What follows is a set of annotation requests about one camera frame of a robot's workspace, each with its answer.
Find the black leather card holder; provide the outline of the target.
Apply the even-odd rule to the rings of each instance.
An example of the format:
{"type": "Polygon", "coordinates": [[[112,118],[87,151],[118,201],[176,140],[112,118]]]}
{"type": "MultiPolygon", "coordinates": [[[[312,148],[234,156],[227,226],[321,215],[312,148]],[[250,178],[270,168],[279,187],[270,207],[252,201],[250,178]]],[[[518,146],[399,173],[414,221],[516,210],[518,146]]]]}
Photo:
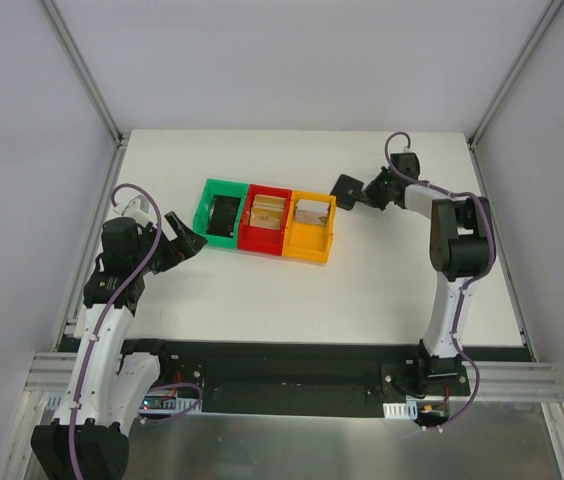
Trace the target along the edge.
{"type": "Polygon", "coordinates": [[[232,238],[240,202],[239,197],[214,195],[206,233],[218,237],[232,238]]]}

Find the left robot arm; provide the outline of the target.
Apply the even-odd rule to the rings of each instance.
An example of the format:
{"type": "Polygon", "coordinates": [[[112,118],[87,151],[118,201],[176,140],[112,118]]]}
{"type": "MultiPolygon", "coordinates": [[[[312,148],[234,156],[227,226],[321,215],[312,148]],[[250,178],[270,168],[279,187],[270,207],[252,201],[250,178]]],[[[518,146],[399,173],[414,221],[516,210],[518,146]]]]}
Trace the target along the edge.
{"type": "Polygon", "coordinates": [[[106,221],[101,252],[83,291],[84,329],[62,402],[48,425],[34,428],[31,447],[50,479],[120,479],[129,432],[151,388],[166,387],[172,363],[122,351],[148,273],[166,272],[198,254],[206,239],[169,212],[168,239],[143,212],[106,221]]]}

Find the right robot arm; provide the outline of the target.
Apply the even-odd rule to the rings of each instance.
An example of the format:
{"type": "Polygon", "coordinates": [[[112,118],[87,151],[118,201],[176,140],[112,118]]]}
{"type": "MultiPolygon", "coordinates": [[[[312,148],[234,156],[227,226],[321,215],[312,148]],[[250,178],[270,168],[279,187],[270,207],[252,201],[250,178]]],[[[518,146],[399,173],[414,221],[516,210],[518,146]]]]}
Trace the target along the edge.
{"type": "Polygon", "coordinates": [[[369,184],[340,175],[331,194],[344,210],[357,203],[384,210],[393,203],[430,221],[429,258],[436,271],[431,319],[414,360],[392,380],[401,393],[424,398],[462,375],[462,334],[470,301],[496,260],[491,211],[484,197],[421,180],[413,152],[390,154],[387,163],[369,184]]]}

